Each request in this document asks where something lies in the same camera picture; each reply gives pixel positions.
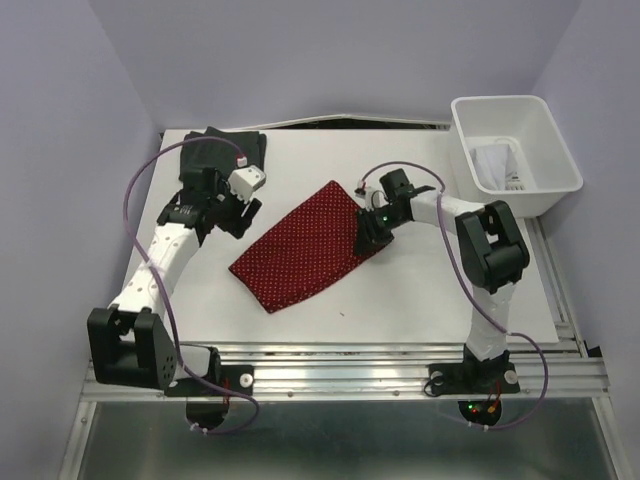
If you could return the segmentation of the red dotted skirt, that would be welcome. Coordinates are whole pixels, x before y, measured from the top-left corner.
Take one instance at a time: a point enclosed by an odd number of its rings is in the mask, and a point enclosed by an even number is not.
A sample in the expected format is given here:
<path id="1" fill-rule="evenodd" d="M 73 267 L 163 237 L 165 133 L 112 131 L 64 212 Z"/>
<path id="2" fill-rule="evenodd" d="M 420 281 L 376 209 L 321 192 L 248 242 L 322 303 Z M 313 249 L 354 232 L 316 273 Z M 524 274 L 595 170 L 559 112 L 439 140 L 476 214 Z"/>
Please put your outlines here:
<path id="1" fill-rule="evenodd" d="M 330 181 L 256 240 L 229 271 L 269 314 L 303 302 L 381 251 L 355 253 L 358 210 Z"/>

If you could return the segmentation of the dark grey dotted skirt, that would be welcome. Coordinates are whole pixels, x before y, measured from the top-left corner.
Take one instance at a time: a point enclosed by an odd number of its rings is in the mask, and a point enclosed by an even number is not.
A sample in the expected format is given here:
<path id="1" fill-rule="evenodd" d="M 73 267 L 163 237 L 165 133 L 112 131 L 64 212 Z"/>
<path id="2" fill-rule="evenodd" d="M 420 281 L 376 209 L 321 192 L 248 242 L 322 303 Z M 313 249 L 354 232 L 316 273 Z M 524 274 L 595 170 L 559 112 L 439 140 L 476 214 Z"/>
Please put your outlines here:
<path id="1" fill-rule="evenodd" d="M 265 170 L 267 136 L 258 131 L 225 132 L 208 127 L 191 131 L 180 151 L 179 180 L 195 179 L 205 168 L 215 168 L 225 178 L 236 168 L 255 166 Z"/>

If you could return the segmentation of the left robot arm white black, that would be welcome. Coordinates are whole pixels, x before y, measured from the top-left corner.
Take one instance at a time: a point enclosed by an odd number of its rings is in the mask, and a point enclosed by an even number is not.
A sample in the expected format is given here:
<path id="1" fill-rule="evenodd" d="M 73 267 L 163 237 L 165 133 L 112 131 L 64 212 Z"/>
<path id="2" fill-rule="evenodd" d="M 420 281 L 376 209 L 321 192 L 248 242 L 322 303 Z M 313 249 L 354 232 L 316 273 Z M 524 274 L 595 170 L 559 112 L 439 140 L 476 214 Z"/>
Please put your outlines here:
<path id="1" fill-rule="evenodd" d="M 178 381 L 199 393 L 215 392 L 223 371 L 202 359 L 185 371 L 175 322 L 165 317 L 167 301 L 190 260 L 214 228 L 241 238 L 261 203 L 255 193 L 266 182 L 256 166 L 225 175 L 206 167 L 186 177 L 164 206 L 148 248 L 122 291 L 87 320 L 96 380 L 101 384 L 166 390 Z"/>

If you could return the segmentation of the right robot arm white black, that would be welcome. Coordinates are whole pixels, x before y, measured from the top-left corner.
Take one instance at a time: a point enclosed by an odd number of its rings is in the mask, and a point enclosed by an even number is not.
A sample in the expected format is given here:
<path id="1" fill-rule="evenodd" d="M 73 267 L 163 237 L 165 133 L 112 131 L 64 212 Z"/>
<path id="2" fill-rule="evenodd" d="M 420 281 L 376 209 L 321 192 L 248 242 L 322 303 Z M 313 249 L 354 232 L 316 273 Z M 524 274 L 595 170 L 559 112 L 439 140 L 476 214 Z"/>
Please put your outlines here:
<path id="1" fill-rule="evenodd" d="M 394 239 L 409 222 L 440 230 L 446 253 L 464 295 L 472 305 L 471 327 L 458 363 L 428 365 L 428 396 L 519 390 L 507 346 L 510 303 L 529 266 L 530 253 L 510 207 L 465 201 L 445 187 L 414 186 L 402 169 L 372 188 L 364 180 L 355 194 L 364 201 L 356 213 L 354 252 L 372 254 Z"/>

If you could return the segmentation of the white garment in bin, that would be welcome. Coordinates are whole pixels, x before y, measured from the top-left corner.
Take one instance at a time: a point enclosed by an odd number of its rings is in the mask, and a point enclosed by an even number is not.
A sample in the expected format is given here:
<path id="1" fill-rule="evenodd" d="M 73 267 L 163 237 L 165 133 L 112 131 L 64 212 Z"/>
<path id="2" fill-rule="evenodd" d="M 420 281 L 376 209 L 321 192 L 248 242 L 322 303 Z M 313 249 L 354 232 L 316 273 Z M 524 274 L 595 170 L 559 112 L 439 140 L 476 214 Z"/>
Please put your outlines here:
<path id="1" fill-rule="evenodd" d="M 524 191 L 516 150 L 507 142 L 480 145 L 470 151 L 480 185 L 490 191 Z"/>

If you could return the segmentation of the white plastic bin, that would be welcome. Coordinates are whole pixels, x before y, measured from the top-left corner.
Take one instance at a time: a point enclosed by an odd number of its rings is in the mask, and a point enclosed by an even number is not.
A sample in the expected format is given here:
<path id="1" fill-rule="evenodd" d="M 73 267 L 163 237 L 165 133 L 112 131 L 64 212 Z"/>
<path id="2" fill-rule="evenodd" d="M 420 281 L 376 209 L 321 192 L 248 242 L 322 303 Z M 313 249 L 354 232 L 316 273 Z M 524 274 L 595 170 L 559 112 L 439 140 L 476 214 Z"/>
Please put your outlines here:
<path id="1" fill-rule="evenodd" d="M 451 102 L 448 156 L 459 196 L 468 201 L 506 202 L 517 218 L 539 217 L 583 178 L 544 100 L 533 95 L 459 97 Z M 516 150 L 524 191 L 482 187 L 472 165 L 472 148 L 507 142 Z"/>

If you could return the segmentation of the aluminium rail frame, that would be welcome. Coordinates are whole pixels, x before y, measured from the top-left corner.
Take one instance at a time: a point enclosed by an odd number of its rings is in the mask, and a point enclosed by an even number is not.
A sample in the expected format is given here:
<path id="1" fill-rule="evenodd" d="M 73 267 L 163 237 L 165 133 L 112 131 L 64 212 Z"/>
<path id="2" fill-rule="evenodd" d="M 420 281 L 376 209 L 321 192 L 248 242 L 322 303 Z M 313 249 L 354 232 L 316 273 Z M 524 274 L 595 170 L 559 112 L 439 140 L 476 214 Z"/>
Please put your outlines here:
<path id="1" fill-rule="evenodd" d="M 254 368 L 253 395 L 260 402 L 413 401 L 423 398 L 428 365 L 461 358 L 456 344 L 222 343 L 226 365 Z M 609 378 L 600 358 L 580 354 L 571 341 L 547 348 L 541 364 L 527 345 L 511 347 L 521 390 L 517 399 L 606 397 Z"/>

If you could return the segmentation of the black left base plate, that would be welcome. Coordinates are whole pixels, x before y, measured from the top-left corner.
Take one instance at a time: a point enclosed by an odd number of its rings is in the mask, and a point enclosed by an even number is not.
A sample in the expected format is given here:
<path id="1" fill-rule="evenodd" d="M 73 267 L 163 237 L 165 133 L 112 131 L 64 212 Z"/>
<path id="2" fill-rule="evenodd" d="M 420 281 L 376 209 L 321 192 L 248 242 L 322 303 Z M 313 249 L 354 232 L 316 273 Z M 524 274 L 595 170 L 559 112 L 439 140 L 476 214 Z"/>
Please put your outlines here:
<path id="1" fill-rule="evenodd" d="M 250 364 L 223 364 L 218 374 L 217 386 L 243 395 L 252 396 L 255 369 Z M 164 391 L 164 395 L 173 397 L 220 397 L 221 393 L 211 390 L 190 376 L 173 381 Z"/>

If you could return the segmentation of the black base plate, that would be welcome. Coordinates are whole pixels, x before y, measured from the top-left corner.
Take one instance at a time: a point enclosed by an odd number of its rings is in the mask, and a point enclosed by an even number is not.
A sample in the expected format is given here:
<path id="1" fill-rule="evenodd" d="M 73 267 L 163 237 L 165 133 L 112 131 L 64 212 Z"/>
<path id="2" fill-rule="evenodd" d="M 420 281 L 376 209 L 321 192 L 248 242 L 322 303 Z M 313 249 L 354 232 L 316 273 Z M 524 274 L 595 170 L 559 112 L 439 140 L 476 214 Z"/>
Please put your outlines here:
<path id="1" fill-rule="evenodd" d="M 423 391 L 430 397 L 517 394 L 521 391 L 512 364 L 483 369 L 463 363 L 437 363 L 427 368 Z"/>
<path id="2" fill-rule="evenodd" d="M 250 364 L 223 364 L 218 374 L 217 386 L 243 395 L 252 396 L 255 369 Z M 164 395 L 173 397 L 220 397 L 221 393 L 211 390 L 190 376 L 173 381 L 164 391 Z"/>

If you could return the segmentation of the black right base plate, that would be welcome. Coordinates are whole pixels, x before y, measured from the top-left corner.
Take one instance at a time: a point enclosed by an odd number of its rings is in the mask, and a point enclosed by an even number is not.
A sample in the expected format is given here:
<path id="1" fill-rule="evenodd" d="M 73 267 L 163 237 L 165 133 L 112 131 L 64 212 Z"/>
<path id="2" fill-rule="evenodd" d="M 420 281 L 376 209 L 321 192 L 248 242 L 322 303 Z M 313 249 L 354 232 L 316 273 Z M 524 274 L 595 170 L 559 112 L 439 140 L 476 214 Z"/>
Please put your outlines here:
<path id="1" fill-rule="evenodd" d="M 483 369 L 463 363 L 437 363 L 427 368 L 423 391 L 430 397 L 517 394 L 521 391 L 512 364 Z"/>

